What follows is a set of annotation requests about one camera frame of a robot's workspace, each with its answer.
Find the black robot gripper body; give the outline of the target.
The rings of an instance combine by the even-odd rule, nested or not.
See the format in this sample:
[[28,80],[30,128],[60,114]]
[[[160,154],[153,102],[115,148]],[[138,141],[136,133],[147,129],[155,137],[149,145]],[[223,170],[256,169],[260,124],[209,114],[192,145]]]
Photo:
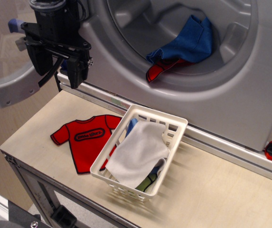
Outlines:
[[90,58],[91,45],[79,35],[85,10],[79,9],[35,9],[36,23],[22,25],[26,41],[43,46],[56,57],[82,60]]

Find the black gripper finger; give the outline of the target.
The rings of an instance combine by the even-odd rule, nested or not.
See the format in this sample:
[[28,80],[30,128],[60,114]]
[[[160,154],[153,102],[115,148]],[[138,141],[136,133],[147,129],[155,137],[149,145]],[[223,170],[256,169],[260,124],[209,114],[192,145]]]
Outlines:
[[80,57],[71,56],[67,61],[67,75],[72,89],[77,89],[88,77],[89,68],[93,59],[82,60]]
[[52,54],[48,52],[43,46],[33,45],[28,42],[25,43],[30,60],[36,72],[43,76],[49,72],[53,66]]

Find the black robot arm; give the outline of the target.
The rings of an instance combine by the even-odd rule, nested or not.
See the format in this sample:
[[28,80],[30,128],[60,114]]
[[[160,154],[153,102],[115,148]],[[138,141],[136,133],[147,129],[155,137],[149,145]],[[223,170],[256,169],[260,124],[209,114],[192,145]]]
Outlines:
[[43,77],[42,86],[62,63],[72,89],[87,79],[93,61],[91,44],[81,37],[79,29],[86,10],[79,0],[31,0],[35,23],[24,22],[25,45],[36,72]]

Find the dark robot base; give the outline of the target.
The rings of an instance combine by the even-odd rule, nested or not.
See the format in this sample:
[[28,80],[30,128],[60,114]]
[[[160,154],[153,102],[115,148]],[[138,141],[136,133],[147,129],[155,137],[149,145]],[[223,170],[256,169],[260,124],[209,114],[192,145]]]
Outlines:
[[39,215],[32,215],[16,204],[0,204],[0,228],[49,228]]

